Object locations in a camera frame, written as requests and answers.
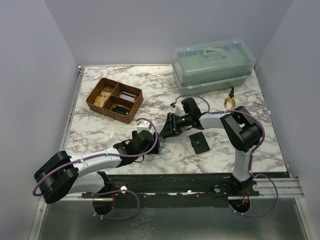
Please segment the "green card holder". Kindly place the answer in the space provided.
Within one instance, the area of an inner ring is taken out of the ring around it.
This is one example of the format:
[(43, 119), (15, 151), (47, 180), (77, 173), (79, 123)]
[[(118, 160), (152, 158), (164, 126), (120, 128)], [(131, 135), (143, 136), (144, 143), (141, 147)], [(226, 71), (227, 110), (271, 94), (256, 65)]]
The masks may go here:
[(166, 146), (166, 143), (165, 143), (166, 139), (165, 138), (162, 138), (160, 143), (159, 143), (159, 153), (162, 152), (162, 150), (165, 148)]

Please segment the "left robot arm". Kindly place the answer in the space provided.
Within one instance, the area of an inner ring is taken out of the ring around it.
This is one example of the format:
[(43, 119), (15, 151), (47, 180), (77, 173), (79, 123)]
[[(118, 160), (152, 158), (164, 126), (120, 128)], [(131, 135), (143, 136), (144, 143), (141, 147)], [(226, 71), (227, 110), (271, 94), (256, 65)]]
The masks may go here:
[(47, 204), (71, 193), (90, 192), (107, 197), (111, 185), (102, 171), (130, 165), (144, 155), (158, 155), (162, 139), (157, 132), (142, 130), (135, 132), (132, 139), (100, 152), (71, 156), (65, 150), (59, 151), (35, 172), (36, 187), (32, 193), (42, 196)]

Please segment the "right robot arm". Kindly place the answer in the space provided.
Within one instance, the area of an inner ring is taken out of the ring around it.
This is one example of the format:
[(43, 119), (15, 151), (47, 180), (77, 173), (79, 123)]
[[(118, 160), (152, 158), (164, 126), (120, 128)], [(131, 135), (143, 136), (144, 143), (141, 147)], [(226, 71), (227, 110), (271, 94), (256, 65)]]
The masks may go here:
[(182, 100), (181, 104), (185, 115), (168, 113), (159, 135), (164, 139), (175, 137), (182, 133), (184, 127), (198, 130), (224, 129), (235, 148), (230, 191), (236, 196), (243, 195), (253, 181), (253, 153), (265, 139), (262, 124), (244, 106), (227, 111), (201, 112), (192, 97)]

